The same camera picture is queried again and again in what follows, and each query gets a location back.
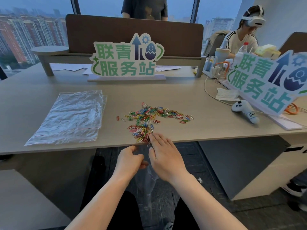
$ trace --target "hand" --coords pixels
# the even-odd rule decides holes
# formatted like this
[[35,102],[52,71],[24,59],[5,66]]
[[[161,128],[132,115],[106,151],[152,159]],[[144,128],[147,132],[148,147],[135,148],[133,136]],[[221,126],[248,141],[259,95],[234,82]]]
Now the hand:
[[121,150],[112,176],[117,179],[123,178],[129,183],[139,169],[144,169],[148,166],[149,163],[144,161],[143,154],[133,155],[135,150],[136,146],[129,146]]
[[149,149],[149,158],[155,172],[161,179],[171,184],[182,175],[188,174],[182,156],[174,143],[162,134],[149,135],[153,146]]

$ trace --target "vr headset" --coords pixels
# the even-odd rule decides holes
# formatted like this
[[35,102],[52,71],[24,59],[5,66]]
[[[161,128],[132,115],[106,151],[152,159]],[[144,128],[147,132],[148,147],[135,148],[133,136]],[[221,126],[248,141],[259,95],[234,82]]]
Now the vr headset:
[[263,18],[263,8],[260,5],[253,6],[245,12],[244,15],[249,15],[250,13],[259,12],[258,16],[246,17],[243,16],[241,19],[246,20],[246,25],[249,27],[262,27],[262,25],[266,22]]

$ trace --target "black hair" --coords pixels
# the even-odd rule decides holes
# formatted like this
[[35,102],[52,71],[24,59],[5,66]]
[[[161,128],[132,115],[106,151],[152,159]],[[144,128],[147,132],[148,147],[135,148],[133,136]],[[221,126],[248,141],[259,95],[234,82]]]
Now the black hair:
[[[255,6],[250,7],[250,8],[244,13],[243,16],[244,16],[244,17],[249,17],[250,15],[255,14],[255,13],[260,14],[260,7],[259,7],[258,5],[255,5]],[[237,30],[239,30],[239,29],[242,27],[242,25],[244,24],[245,21],[246,21],[246,20],[243,20],[243,19],[240,20],[239,28],[238,28]]]

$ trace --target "left hand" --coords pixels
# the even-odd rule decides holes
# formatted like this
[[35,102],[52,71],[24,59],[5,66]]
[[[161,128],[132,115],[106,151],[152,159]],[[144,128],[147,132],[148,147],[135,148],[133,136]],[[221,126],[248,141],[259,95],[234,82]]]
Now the left hand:
[[136,146],[129,146],[121,150],[113,173],[117,179],[124,178],[129,183],[139,169],[144,169],[149,165],[147,161],[144,161],[143,154],[133,155],[135,150]]

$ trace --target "green star graphic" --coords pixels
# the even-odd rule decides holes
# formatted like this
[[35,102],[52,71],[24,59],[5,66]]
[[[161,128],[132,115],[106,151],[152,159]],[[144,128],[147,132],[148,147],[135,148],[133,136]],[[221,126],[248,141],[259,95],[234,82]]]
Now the green star graphic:
[[93,60],[94,60],[95,62],[97,62],[99,59],[95,56],[95,57],[93,58]]

